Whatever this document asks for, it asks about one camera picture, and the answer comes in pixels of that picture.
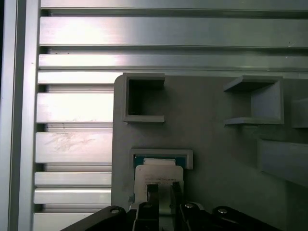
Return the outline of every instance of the metal slot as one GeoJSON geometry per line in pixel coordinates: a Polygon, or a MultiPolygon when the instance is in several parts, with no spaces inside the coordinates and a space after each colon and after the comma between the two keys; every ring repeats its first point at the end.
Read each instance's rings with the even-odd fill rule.
{"type": "Polygon", "coordinates": [[[57,165],[45,164],[44,170],[48,172],[111,172],[111,166],[99,165],[57,165]]]}
{"type": "Polygon", "coordinates": [[[39,93],[37,123],[111,123],[113,93],[39,93]]]}
{"type": "Polygon", "coordinates": [[[108,204],[111,188],[36,188],[35,204],[108,204]]]}
{"type": "Polygon", "coordinates": [[[305,56],[260,56],[253,54],[41,54],[41,69],[108,70],[308,70],[305,56]]]}
{"type": "Polygon", "coordinates": [[[35,213],[33,231],[59,231],[92,213],[35,213]]]}
{"type": "Polygon", "coordinates": [[[36,172],[37,187],[111,187],[110,172],[36,172]]]}
{"type": "Polygon", "coordinates": [[[226,10],[259,10],[259,11],[301,11],[307,8],[301,0],[41,0],[41,8],[140,8],[140,9],[226,9],[226,10]]]}
{"type": "Polygon", "coordinates": [[[49,133],[36,135],[36,163],[99,163],[111,165],[112,133],[49,133]]]}
{"type": "Polygon", "coordinates": [[[108,207],[106,204],[46,204],[44,213],[95,213],[108,207]]]}
{"type": "Polygon", "coordinates": [[[114,93],[113,85],[89,84],[52,84],[46,86],[48,93],[114,93]]]}
{"type": "Polygon", "coordinates": [[[41,46],[306,47],[305,20],[41,17],[41,46]]]}
{"type": "MultiPolygon", "coordinates": [[[[122,75],[122,71],[40,71],[38,73],[39,84],[114,84],[115,79],[122,75]]],[[[223,71],[173,71],[173,70],[134,70],[135,73],[165,73],[166,75],[181,76],[218,76],[218,77],[239,77],[242,75],[260,75],[260,72],[223,72],[223,71]]],[[[268,76],[282,75],[282,73],[266,72],[261,73],[268,76]]],[[[284,78],[308,78],[307,73],[283,73],[284,78]]]]}
{"type": "Polygon", "coordinates": [[[39,71],[39,84],[114,84],[121,72],[39,71]]]}
{"type": "Polygon", "coordinates": [[[112,133],[112,123],[54,123],[45,124],[44,131],[47,132],[107,132],[112,133]]]}

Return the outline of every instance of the gray plastic panel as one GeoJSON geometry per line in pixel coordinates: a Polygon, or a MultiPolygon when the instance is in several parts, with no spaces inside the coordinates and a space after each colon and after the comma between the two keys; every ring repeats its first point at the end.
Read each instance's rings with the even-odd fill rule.
{"type": "Polygon", "coordinates": [[[308,187],[308,144],[258,142],[260,170],[308,187]]]}
{"type": "MultiPolygon", "coordinates": [[[[133,202],[134,168],[132,148],[192,149],[193,170],[184,170],[184,194],[207,211],[227,205],[285,230],[307,213],[305,194],[291,190],[290,183],[257,168],[257,139],[301,140],[308,134],[291,129],[291,100],[302,97],[307,80],[284,79],[284,125],[224,127],[224,120],[250,113],[250,98],[238,104],[223,86],[230,77],[166,76],[163,93],[151,101],[156,113],[164,113],[164,124],[127,124],[122,121],[125,80],[115,81],[112,204],[128,209],[133,202]]],[[[301,220],[303,227],[308,221],[301,220]]]]}

